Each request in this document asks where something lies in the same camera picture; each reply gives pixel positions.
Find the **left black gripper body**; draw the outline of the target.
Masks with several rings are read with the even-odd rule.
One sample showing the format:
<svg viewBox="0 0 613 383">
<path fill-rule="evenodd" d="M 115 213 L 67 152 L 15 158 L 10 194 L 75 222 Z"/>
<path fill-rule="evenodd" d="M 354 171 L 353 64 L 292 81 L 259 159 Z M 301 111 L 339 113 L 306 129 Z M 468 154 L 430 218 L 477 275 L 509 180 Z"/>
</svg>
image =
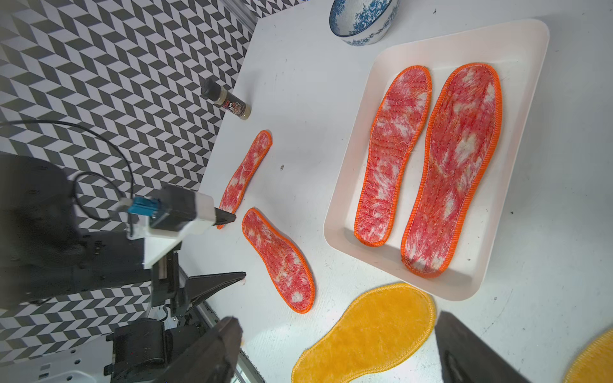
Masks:
<svg viewBox="0 0 613 383">
<path fill-rule="evenodd" d="M 149 307 L 164 306 L 169 302 L 171 316 L 183 316 L 190 307 L 187 291 L 180 282 L 179 251 L 181 243 L 163 256 L 151 269 L 151 295 Z"/>
</svg>

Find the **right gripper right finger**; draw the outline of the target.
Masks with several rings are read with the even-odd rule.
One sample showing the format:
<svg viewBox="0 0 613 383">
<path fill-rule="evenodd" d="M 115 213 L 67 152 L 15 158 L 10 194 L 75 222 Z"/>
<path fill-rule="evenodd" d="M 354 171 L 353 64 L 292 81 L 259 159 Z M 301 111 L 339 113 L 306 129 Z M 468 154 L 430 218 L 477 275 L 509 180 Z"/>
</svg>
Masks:
<svg viewBox="0 0 613 383">
<path fill-rule="evenodd" d="M 440 313 L 435 335 L 444 382 L 527 381 L 452 313 Z"/>
</svg>

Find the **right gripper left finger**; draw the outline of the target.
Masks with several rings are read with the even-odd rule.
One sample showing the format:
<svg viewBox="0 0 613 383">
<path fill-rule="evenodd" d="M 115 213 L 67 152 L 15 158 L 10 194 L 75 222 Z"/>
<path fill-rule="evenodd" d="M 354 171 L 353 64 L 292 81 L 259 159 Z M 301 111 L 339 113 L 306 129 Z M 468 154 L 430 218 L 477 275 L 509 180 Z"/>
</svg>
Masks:
<svg viewBox="0 0 613 383">
<path fill-rule="evenodd" d="M 221 319 L 153 382 L 226 383 L 236 372 L 243 330 L 234 317 Z"/>
</svg>

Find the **red insole orange trim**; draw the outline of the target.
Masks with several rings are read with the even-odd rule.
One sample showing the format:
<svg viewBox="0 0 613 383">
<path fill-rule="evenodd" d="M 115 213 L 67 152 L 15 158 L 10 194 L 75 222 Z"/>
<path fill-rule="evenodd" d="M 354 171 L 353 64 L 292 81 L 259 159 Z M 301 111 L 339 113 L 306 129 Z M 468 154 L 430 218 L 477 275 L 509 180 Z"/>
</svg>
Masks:
<svg viewBox="0 0 613 383">
<path fill-rule="evenodd" d="M 271 282 L 284 302 L 298 314 L 309 312 L 314 305 L 316 288 L 311 268 L 301 250 L 254 207 L 243 218 L 242 232 L 263 260 Z"/>
<path fill-rule="evenodd" d="M 381 247 L 394 226 L 405 166 L 428 117 L 429 70 L 412 65 L 392 81 L 370 129 L 367 165 L 354 220 L 354 236 Z"/>
<path fill-rule="evenodd" d="M 272 145 L 273 139 L 270 132 L 263 130 L 257 134 L 245 158 L 234 172 L 224 190 L 220 201 L 220 210 L 232 214 L 236 213 L 252 177 L 254 177 Z"/>
<path fill-rule="evenodd" d="M 429 118 L 421 183 L 402 236 L 402 262 L 413 274 L 433 279 L 450 265 L 502 120 L 496 70 L 485 63 L 456 68 Z"/>
</svg>

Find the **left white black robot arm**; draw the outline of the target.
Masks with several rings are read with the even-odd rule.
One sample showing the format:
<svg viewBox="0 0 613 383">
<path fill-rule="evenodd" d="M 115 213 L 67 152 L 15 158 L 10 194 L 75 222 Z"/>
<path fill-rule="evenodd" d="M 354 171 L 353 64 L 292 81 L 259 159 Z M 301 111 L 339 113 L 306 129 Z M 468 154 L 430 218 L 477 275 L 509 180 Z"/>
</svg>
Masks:
<svg viewBox="0 0 613 383">
<path fill-rule="evenodd" d="M 127 232 L 88 233 L 76 222 L 75 185 L 56 165 L 26 156 L 1 157 L 1 306 L 149 282 L 151 303 L 182 315 L 243 280 L 242 271 L 181 282 L 183 239 L 235 220 L 210 196 L 166 184 L 148 198 L 122 199 L 137 215 Z"/>
</svg>

